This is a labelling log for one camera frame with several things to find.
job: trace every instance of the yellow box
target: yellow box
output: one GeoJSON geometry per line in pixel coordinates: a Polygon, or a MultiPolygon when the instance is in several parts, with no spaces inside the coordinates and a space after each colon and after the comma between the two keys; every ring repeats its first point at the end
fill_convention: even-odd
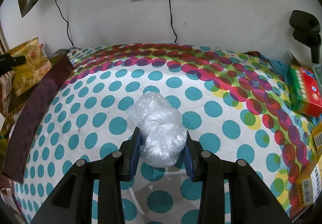
{"type": "Polygon", "coordinates": [[[322,149],[322,123],[316,125],[312,129],[311,133],[312,133],[317,151],[319,151],[320,149],[322,149]]]}
{"type": "Polygon", "coordinates": [[[296,180],[298,203],[306,207],[315,202],[321,191],[322,151],[316,152],[296,180]]]}

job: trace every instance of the crumpled plastic bag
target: crumpled plastic bag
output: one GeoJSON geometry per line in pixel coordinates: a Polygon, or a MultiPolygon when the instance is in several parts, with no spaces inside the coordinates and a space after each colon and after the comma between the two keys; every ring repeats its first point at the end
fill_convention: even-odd
{"type": "Polygon", "coordinates": [[[187,141],[181,113],[155,92],[143,94],[126,112],[140,128],[140,157],[156,168],[175,165],[187,141]]]}

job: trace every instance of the barcode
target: barcode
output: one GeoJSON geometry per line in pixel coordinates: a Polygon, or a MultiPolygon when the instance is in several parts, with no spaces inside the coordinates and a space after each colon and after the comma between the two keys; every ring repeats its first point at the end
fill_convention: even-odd
{"type": "Polygon", "coordinates": [[[322,145],[322,132],[319,134],[319,135],[317,135],[315,138],[314,138],[314,140],[315,140],[315,145],[316,145],[316,147],[318,148],[318,147],[320,147],[321,145],[322,145]]]}
{"type": "Polygon", "coordinates": [[[310,180],[303,181],[303,187],[305,204],[308,204],[312,199],[310,180]]]}

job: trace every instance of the bed sheet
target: bed sheet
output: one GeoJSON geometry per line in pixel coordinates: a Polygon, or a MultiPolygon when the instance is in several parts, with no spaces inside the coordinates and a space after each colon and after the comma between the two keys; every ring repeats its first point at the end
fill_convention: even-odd
{"type": "MultiPolygon", "coordinates": [[[[117,150],[135,126],[125,110],[148,91],[161,93],[183,126],[221,159],[245,159],[285,211],[298,213],[294,182],[314,153],[312,124],[290,109],[288,88],[270,63],[233,51],[178,44],[126,44],[68,53],[75,70],[44,116],[15,195],[30,222],[79,158],[117,150]]],[[[202,184],[187,177],[183,159],[166,169],[140,160],[122,182],[126,223],[196,223],[202,184]]],[[[95,181],[92,223],[97,223],[95,181]]],[[[230,222],[225,182],[225,221],[230,222]]]]}

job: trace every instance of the black power cord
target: black power cord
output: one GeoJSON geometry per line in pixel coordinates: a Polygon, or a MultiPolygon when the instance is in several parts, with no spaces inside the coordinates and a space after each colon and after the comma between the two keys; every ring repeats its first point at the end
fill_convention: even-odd
{"type": "Polygon", "coordinates": [[[169,8],[170,8],[170,24],[171,24],[171,28],[173,30],[173,34],[175,35],[175,43],[177,42],[178,39],[178,35],[175,33],[174,28],[173,28],[173,19],[172,19],[172,10],[171,10],[171,0],[169,0],[169,8]]]}
{"type": "Polygon", "coordinates": [[[66,28],[66,30],[67,30],[67,36],[68,36],[68,39],[69,39],[69,41],[70,41],[71,45],[73,45],[73,46],[74,46],[74,44],[73,44],[72,40],[70,39],[69,32],[68,32],[69,22],[68,22],[68,20],[66,20],[66,19],[64,18],[63,14],[62,14],[62,11],[61,11],[61,9],[59,8],[59,5],[58,5],[58,3],[57,3],[57,0],[55,0],[55,3],[56,3],[56,5],[57,5],[57,7],[58,7],[58,9],[59,9],[59,12],[60,12],[60,14],[61,14],[61,16],[62,16],[63,20],[64,20],[64,21],[66,21],[66,23],[67,23],[67,28],[66,28]]]}

